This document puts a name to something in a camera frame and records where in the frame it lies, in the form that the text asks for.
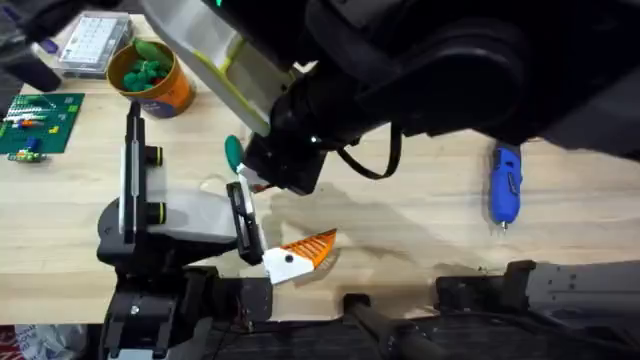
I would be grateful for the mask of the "left gripper, white and black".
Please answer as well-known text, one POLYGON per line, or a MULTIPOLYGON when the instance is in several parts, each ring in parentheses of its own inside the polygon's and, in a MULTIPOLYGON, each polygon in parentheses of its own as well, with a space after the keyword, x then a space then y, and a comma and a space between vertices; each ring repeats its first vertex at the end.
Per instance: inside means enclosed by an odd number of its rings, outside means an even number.
MULTIPOLYGON (((121 149, 120 194, 98 220, 97 258, 116 269, 179 269, 235 251, 249 265, 262 262, 272 285, 307 275, 329 257, 337 236, 330 229, 264 252, 253 201, 239 180, 225 195, 198 189, 154 187, 163 169, 151 165, 153 147, 121 149)), ((253 193, 271 184, 240 163, 236 173, 253 193)))

